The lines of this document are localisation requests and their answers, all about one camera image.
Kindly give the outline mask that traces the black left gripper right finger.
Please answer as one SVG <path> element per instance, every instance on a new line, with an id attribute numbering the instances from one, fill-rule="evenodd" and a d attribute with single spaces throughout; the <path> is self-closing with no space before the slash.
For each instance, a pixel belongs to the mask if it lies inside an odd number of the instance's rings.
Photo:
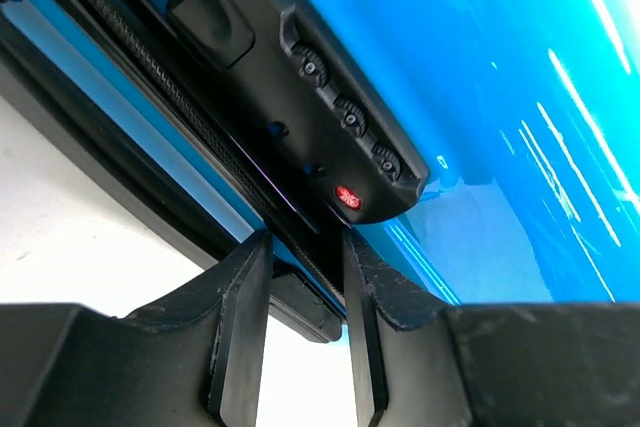
<path id="1" fill-rule="evenodd" d="M 343 235 L 362 426 L 635 426 L 635 303 L 450 305 Z"/>

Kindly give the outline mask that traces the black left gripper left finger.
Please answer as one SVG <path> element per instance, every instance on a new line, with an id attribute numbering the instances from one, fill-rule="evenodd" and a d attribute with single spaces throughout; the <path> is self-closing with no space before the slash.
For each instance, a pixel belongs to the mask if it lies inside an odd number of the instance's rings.
<path id="1" fill-rule="evenodd" d="M 260 230 L 123 318 L 3 305 L 2 424 L 254 425 L 272 267 L 272 237 Z"/>

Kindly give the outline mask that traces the blue hard-shell suitcase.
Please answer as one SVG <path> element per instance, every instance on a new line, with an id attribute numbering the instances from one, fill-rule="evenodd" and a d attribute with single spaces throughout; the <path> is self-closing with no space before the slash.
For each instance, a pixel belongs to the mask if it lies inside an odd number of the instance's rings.
<path id="1" fill-rule="evenodd" d="M 1 66 L 192 263 L 271 230 L 311 340 L 348 228 L 451 304 L 639 299 L 639 0 L 1 0 Z"/>

